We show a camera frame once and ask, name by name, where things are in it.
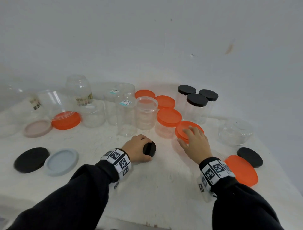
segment light blue lid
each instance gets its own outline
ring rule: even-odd
[[[52,177],[62,176],[78,163],[79,154],[74,149],[61,149],[50,155],[44,162],[44,171]]]

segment tabletop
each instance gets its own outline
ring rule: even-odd
[[[218,139],[221,123],[209,118],[202,125],[211,149],[223,157],[236,155],[239,147],[224,145]],[[105,122],[98,128],[79,124],[70,130],[53,129],[33,139],[21,132],[0,139],[0,206],[22,211],[38,203],[66,184],[81,165],[97,163],[109,149],[121,147],[130,139],[116,133],[117,128]],[[110,218],[173,230],[201,229],[201,226],[211,229],[214,201],[207,203],[203,199],[197,184],[198,165],[185,155],[176,139],[163,139],[154,129],[138,130],[137,134],[144,134],[156,143],[156,154],[151,162],[134,164],[117,189],[110,189],[109,202],[98,226],[104,226]],[[256,135],[243,146],[259,153],[264,162],[256,169],[259,181],[253,189],[270,203],[285,229],[301,229],[303,197],[299,191]],[[79,161],[72,171],[59,177],[46,175],[43,167],[28,174],[17,172],[13,168],[15,159],[34,147],[47,148],[51,154],[73,148],[79,153]]]

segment orange lid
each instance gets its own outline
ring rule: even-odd
[[[158,101],[158,109],[170,108],[173,109],[175,107],[175,100],[170,96],[156,96],[155,98]]]
[[[79,113],[70,111],[59,113],[52,119],[53,127],[60,130],[71,129],[77,126],[80,122],[81,117]]]
[[[258,183],[256,170],[242,157],[231,155],[225,160],[225,163],[236,175],[236,179],[239,183],[249,187]]]
[[[150,96],[152,98],[156,97],[156,94],[153,91],[150,90],[138,90],[135,93],[135,98],[141,97],[141,96]]]
[[[157,120],[166,127],[176,127],[182,121],[182,115],[174,109],[161,109],[157,113]]]
[[[180,124],[178,124],[176,129],[175,129],[175,134],[176,134],[177,138],[180,138],[180,139],[184,140],[184,142],[186,144],[188,144],[189,141],[188,141],[188,136],[187,136],[187,134],[185,134],[185,132],[183,132],[183,129],[188,129],[189,126],[197,127],[198,129],[200,129],[204,133],[203,129],[200,126],[198,126],[196,123],[193,123],[191,121],[182,121],[182,122],[180,122]]]

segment white backdrop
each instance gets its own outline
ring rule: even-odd
[[[250,121],[303,193],[302,25],[300,0],[4,0],[0,76],[214,90],[213,114]]]

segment black sweatshirt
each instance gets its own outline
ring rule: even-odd
[[[213,160],[218,158],[205,159],[200,169]],[[83,165],[66,185],[22,212],[8,229],[93,230],[108,202],[110,183],[111,178],[101,168]],[[213,230],[283,229],[269,203],[235,178],[220,179],[212,191],[217,195],[212,212]]]

